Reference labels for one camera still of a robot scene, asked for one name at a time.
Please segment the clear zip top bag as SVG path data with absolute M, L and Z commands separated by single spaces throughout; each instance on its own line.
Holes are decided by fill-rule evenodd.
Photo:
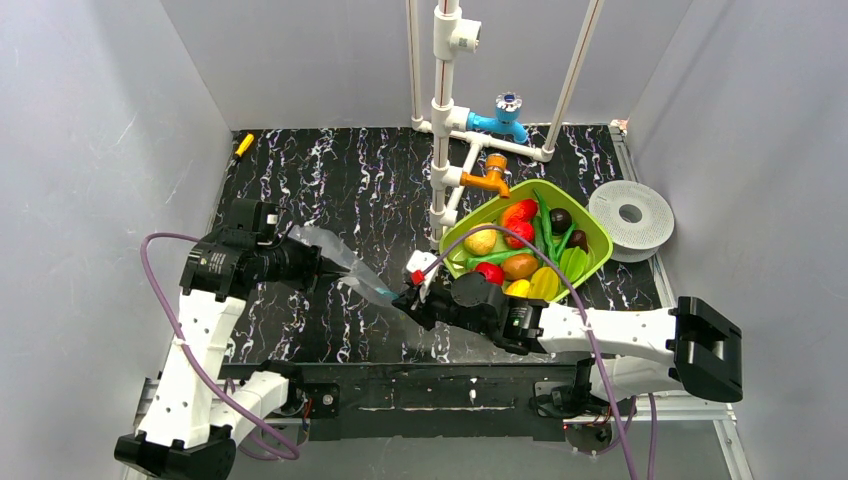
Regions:
M 346 267 L 348 274 L 339 281 L 369 303 L 403 313 L 392 306 L 400 292 L 391 291 L 336 234 L 318 227 L 297 226 L 291 230 L 289 237 L 321 247 L 324 256 Z M 527 355 L 543 351 L 538 338 L 543 333 L 539 320 L 541 310 L 548 306 L 545 301 L 508 296 L 501 286 L 487 282 L 482 274 L 474 271 L 457 277 L 448 285 L 453 299 L 477 319 L 475 331 L 449 327 L 478 334 L 510 354 Z

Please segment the red toy apple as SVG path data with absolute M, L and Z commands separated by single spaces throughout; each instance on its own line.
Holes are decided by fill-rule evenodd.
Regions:
M 473 271 L 482 274 L 487 282 L 498 286 L 502 286 L 505 281 L 502 268 L 491 262 L 481 262 L 474 267 Z

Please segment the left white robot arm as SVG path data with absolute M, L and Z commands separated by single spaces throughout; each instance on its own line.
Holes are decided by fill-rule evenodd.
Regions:
M 312 292 L 347 272 L 319 246 L 279 234 L 281 213 L 274 203 L 237 199 L 221 226 L 192 238 L 177 309 L 150 264 L 148 248 L 158 236 L 142 240 L 142 267 L 173 339 L 150 406 L 135 431 L 116 441 L 116 461 L 158 479 L 225 479 L 248 435 L 278 434 L 265 419 L 295 400 L 299 368 L 268 362 L 227 393 L 217 380 L 228 340 L 258 285 Z

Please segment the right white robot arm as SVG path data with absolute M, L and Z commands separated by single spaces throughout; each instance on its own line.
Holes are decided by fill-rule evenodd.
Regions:
M 503 293 L 478 272 L 443 288 L 428 287 L 431 253 L 414 252 L 407 287 L 392 302 L 421 327 L 443 323 L 480 334 L 516 355 L 600 352 L 581 361 L 568 392 L 566 412 L 580 414 L 590 401 L 685 391 L 712 402 L 743 398 L 742 331 L 706 301 L 681 296 L 675 307 L 650 311 L 580 311 L 544 300 Z

